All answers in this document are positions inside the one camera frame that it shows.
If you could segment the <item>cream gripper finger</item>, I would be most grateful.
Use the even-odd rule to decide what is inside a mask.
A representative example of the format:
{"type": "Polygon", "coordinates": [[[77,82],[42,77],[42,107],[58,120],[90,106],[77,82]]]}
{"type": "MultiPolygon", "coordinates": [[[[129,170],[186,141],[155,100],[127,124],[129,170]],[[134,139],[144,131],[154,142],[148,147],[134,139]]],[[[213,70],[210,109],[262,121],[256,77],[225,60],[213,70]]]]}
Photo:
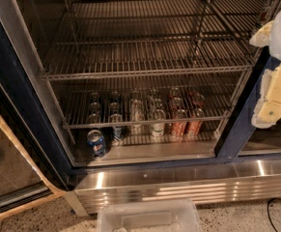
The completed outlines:
{"type": "Polygon", "coordinates": [[[273,21],[266,23],[263,27],[261,27],[249,40],[251,45],[257,47],[264,47],[269,45],[270,42],[270,32],[273,21]]]}
{"type": "Polygon", "coordinates": [[[267,129],[281,119],[281,65],[274,71],[265,70],[262,76],[260,97],[254,108],[251,124],[267,129]]]}

